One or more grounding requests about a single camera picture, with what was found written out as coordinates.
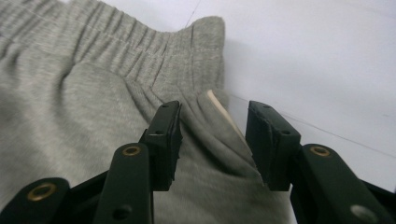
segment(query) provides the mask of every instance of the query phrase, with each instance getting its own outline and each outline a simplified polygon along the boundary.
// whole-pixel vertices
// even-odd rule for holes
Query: stitching
[[[39,18],[40,20],[42,20],[42,21],[46,21],[46,22],[49,22],[49,23],[52,23],[52,24],[55,24],[55,25],[59,25],[59,23],[58,23],[57,21],[49,20],[49,19],[43,17],[42,15],[39,15],[39,14],[33,12],[32,10],[30,10],[29,8],[27,8],[27,7],[25,7],[25,6],[16,5],[15,7],[20,7],[20,8],[22,8],[22,9],[24,9],[26,12],[31,13],[32,15],[38,17],[38,18]],[[70,17],[66,16],[66,17],[65,17],[65,21],[73,21],[73,20],[72,20]],[[84,26],[85,28],[88,28],[88,29],[92,29],[92,30],[94,30],[94,31],[97,31],[98,33],[101,33],[101,35],[103,35],[103,36],[105,36],[105,37],[109,37],[109,38],[114,39],[114,40],[116,40],[116,41],[120,41],[121,43],[124,43],[124,44],[126,44],[127,46],[131,46],[131,43],[132,43],[132,42],[123,41],[123,40],[121,40],[121,39],[119,39],[119,38],[116,38],[114,35],[110,35],[110,34],[107,33],[107,32],[98,30],[98,29],[96,29],[96,28],[94,28],[94,27],[91,27],[90,25],[87,25],[87,24],[81,22],[81,21],[73,21],[73,22],[79,23],[80,25]],[[166,33],[158,32],[158,31],[155,31],[155,30],[154,30],[154,32],[159,33],[159,34],[166,34]],[[60,35],[63,35],[63,36],[65,36],[65,37],[71,37],[70,35],[67,35],[67,34],[64,34],[64,33],[60,33]],[[146,51],[146,50],[143,49],[142,47],[138,47],[138,46],[133,47],[132,49],[137,49],[137,50],[144,51],[144,52],[146,52],[146,53],[149,54],[149,55],[160,55],[160,54],[161,54],[161,53],[151,53],[151,52],[149,52],[149,51]],[[220,50],[220,48],[215,48],[215,49],[200,49],[200,48],[198,48],[198,49],[193,49],[193,48],[191,48],[191,51],[198,51],[198,52],[202,52],[202,51],[217,51],[217,50]]]

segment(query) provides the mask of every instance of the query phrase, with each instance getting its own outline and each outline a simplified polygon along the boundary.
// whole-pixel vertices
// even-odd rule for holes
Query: gray garment
[[[224,24],[149,29],[104,3],[0,2],[0,209],[23,186],[75,186],[138,141],[162,103],[183,104],[176,181],[157,223],[287,223],[288,195],[263,185],[222,105]]]

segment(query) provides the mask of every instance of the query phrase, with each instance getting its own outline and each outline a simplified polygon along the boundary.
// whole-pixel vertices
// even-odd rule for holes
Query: gray cloth
[[[263,185],[226,106],[216,17],[176,33],[104,3],[0,2],[0,209],[23,186],[75,186],[138,141],[162,103],[183,104],[176,181],[155,193],[157,223],[287,223],[288,195]]]

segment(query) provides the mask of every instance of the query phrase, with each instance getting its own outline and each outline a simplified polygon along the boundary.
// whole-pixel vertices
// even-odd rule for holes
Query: white surface
[[[358,177],[396,187],[396,1],[106,0],[151,28],[226,22],[230,112],[273,106],[303,144],[335,149]]]

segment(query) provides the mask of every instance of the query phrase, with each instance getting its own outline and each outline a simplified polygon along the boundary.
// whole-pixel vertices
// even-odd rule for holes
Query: gray fabric
[[[95,1],[0,2],[0,208],[23,186],[75,186],[138,141],[157,107],[179,100],[184,140],[176,181],[155,193],[157,223],[287,223],[286,194],[261,183],[224,106],[224,24],[149,29]]]

